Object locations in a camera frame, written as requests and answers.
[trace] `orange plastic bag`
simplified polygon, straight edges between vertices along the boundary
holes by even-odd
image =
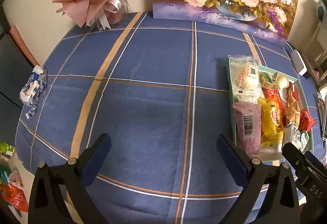
[[[0,193],[3,199],[10,205],[12,205],[14,208],[24,212],[28,212],[28,204],[24,192],[22,190],[20,190],[16,186],[13,186],[12,184],[9,185],[8,183],[5,183],[0,188]]]

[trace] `white device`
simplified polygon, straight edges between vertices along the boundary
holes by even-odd
[[[297,50],[294,50],[291,53],[291,57],[292,57],[296,72],[300,76],[303,76],[303,74],[307,71],[307,68],[305,66],[305,63],[303,62],[303,59],[302,59],[300,53]]]

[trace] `red candy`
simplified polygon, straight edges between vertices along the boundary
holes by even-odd
[[[311,117],[308,110],[301,110],[299,131],[309,132],[315,123],[316,121]]]

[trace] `blue foam pad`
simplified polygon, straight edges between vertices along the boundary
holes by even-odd
[[[80,181],[84,187],[90,186],[94,182],[102,164],[106,160],[111,149],[110,136],[108,134],[102,134],[100,137],[103,137],[102,140],[99,138],[99,141],[97,140],[94,143],[92,147],[96,148],[93,150],[93,154],[86,162],[82,170],[82,177]]]
[[[245,188],[248,184],[248,171],[233,148],[221,135],[217,139],[217,148],[235,183]]]

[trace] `white wall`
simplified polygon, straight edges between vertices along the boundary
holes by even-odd
[[[151,0],[128,0],[129,11],[150,11]],[[28,49],[42,65],[63,36],[74,26],[71,19],[56,10],[61,4],[52,0],[5,0],[5,15],[16,25]]]
[[[128,0],[129,11],[150,11],[151,0]],[[289,41],[298,50],[310,39],[316,25],[318,0],[299,0]],[[57,43],[74,25],[71,19],[56,14],[61,4],[52,0],[5,0],[4,12],[10,25],[16,25],[36,60],[43,64]]]

